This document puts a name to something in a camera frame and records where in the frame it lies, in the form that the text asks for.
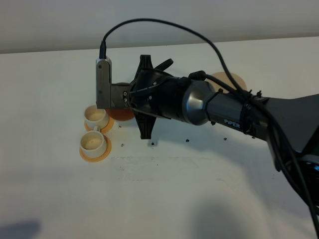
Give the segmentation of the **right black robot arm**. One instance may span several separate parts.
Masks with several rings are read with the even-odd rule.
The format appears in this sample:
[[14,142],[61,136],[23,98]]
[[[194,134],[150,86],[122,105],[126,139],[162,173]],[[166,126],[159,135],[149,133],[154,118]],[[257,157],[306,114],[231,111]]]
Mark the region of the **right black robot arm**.
[[277,171],[308,202],[319,203],[319,97],[277,99],[232,88],[203,71],[188,77],[166,72],[172,60],[140,63],[129,92],[141,138],[149,139],[157,118],[193,125],[221,124],[266,141]]

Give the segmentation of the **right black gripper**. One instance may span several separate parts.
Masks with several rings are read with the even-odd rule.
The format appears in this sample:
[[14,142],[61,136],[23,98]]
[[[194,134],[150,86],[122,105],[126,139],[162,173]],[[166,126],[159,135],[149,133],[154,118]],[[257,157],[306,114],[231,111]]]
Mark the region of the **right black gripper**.
[[186,121],[182,103],[191,80],[165,72],[172,64],[173,60],[167,59],[154,68],[150,55],[140,56],[128,104],[134,112],[141,139],[151,139],[157,118]]

